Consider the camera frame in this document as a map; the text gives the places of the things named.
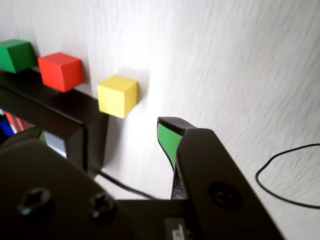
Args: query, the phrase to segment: black cable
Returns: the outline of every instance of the black cable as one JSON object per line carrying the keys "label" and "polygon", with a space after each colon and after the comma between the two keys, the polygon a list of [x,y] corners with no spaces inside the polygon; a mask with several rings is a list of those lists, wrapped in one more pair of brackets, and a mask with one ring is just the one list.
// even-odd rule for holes
{"label": "black cable", "polygon": [[142,196],[146,199],[157,200],[157,198],[155,198],[149,194],[146,194],[142,191],[139,191],[139,190],[133,189],[127,185],[124,185],[122,182],[119,182],[118,180],[114,179],[112,176],[109,176],[108,174],[104,173],[103,171],[100,171],[98,174],[101,175],[102,177],[104,177],[105,179],[107,179],[108,181],[112,182],[114,185],[117,185],[118,187],[120,187],[128,192],[137,194],[137,195]]}
{"label": "black cable", "polygon": [[283,152],[280,152],[276,155],[274,155],[273,157],[271,157],[269,159],[269,161],[266,162],[265,165],[263,165],[262,168],[260,168],[256,174],[255,174],[255,180],[256,182],[259,184],[259,186],[265,190],[268,194],[274,196],[275,198],[277,199],[280,199],[282,201],[285,201],[287,203],[290,203],[290,204],[294,204],[294,205],[298,205],[298,206],[301,206],[301,207],[305,207],[305,208],[310,208],[310,209],[320,209],[320,206],[318,205],[310,205],[310,204],[305,204],[305,203],[302,203],[302,202],[298,202],[298,201],[292,201],[290,199],[287,199],[287,198],[284,198],[282,196],[279,196],[275,193],[273,193],[272,191],[268,190],[265,186],[262,185],[262,183],[259,181],[259,175],[260,173],[262,173],[262,171],[277,157],[283,155],[283,154],[287,154],[287,153],[291,153],[293,151],[297,151],[297,150],[300,150],[300,149],[305,149],[305,148],[310,148],[310,147],[315,147],[315,146],[320,146],[320,143],[314,143],[314,144],[309,144],[309,145],[305,145],[305,146],[300,146],[300,147],[297,147],[297,148],[293,148],[293,149],[290,149],[290,150],[287,150],[287,151],[283,151]]}

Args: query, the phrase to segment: wooden block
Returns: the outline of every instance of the wooden block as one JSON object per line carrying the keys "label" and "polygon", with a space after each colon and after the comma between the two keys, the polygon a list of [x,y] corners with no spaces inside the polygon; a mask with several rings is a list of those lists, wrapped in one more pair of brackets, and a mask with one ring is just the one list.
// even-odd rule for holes
{"label": "wooden block", "polygon": [[0,42],[0,70],[15,74],[36,66],[37,58],[30,42],[17,39]]}
{"label": "wooden block", "polygon": [[98,85],[100,112],[124,118],[137,105],[138,83],[112,76]]}
{"label": "wooden block", "polygon": [[79,58],[57,52],[38,58],[44,85],[67,92],[83,83],[82,63]]}

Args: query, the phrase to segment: white wall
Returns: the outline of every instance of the white wall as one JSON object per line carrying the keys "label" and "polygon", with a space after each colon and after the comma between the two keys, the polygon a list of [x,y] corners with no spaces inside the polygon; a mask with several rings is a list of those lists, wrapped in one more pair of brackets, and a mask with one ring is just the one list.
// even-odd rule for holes
{"label": "white wall", "polygon": [[[105,171],[169,198],[172,170],[158,116],[213,129],[290,240],[320,238],[320,212],[281,202],[255,183],[272,155],[320,142],[320,7],[298,0],[1,0],[0,41],[29,40],[40,56],[81,58],[86,83],[118,74],[140,102],[110,118]],[[261,180],[320,205],[320,150],[279,158]],[[137,198],[97,178],[117,198]]]}

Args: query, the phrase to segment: screw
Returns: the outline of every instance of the screw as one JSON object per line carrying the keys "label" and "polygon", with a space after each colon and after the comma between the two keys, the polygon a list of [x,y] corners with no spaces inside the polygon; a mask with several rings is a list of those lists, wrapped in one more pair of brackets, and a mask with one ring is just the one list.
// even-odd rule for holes
{"label": "screw", "polygon": [[242,204],[242,197],[238,190],[226,183],[213,183],[209,187],[212,201],[226,209],[238,209]]}
{"label": "screw", "polygon": [[17,208],[22,215],[28,216],[39,212],[39,210],[44,210],[50,201],[51,193],[48,189],[44,187],[34,188],[24,194]]}
{"label": "screw", "polygon": [[91,216],[96,220],[109,219],[116,208],[115,201],[106,192],[101,192],[91,198]]}

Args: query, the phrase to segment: black plastic part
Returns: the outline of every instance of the black plastic part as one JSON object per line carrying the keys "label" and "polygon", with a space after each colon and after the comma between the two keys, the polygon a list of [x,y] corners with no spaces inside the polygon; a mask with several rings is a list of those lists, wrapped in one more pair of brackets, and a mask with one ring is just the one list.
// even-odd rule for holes
{"label": "black plastic part", "polygon": [[195,126],[186,120],[174,116],[160,116],[158,117],[158,124],[163,125],[180,136],[183,136],[187,129],[196,129]]}
{"label": "black plastic part", "polygon": [[[46,240],[163,240],[168,235],[166,220],[177,218],[183,219],[185,232],[195,240],[283,239],[211,130],[187,130],[177,160],[188,200],[118,200],[114,215],[107,214],[107,221],[97,222],[90,211],[95,204],[91,200],[104,190],[74,164],[38,139],[1,149],[1,233],[10,238]],[[43,221],[29,220],[17,210],[24,194],[34,188],[51,192],[54,210]],[[221,194],[218,204],[212,199],[213,193],[225,190],[231,194],[226,199],[231,208],[221,206],[225,199]],[[240,194],[239,206],[234,204],[239,199],[233,197],[234,190]]]}
{"label": "black plastic part", "polygon": [[[176,155],[182,189],[194,207],[204,239],[283,239],[212,130],[188,129]],[[230,199],[221,197],[219,203],[214,201],[213,186],[216,190],[230,194]],[[226,201],[225,204],[232,207],[222,206],[221,201]]]}
{"label": "black plastic part", "polygon": [[0,71],[0,109],[41,127],[65,141],[67,159],[91,178],[101,170],[109,115],[98,101],[76,89],[59,92],[43,85],[31,69]]}
{"label": "black plastic part", "polygon": [[11,136],[8,140],[0,144],[0,149],[7,148],[11,145],[17,144],[19,142],[28,140],[28,139],[38,139],[43,133],[41,127],[32,127],[24,131],[17,132],[15,135]]}
{"label": "black plastic part", "polygon": [[[17,210],[26,192],[34,188],[46,188],[51,193],[54,210],[46,220],[38,214],[32,219],[24,217]],[[38,139],[0,150],[0,192],[4,239],[132,238],[130,222],[121,207],[114,212],[111,221],[94,220],[89,210],[90,200],[104,190]]]}

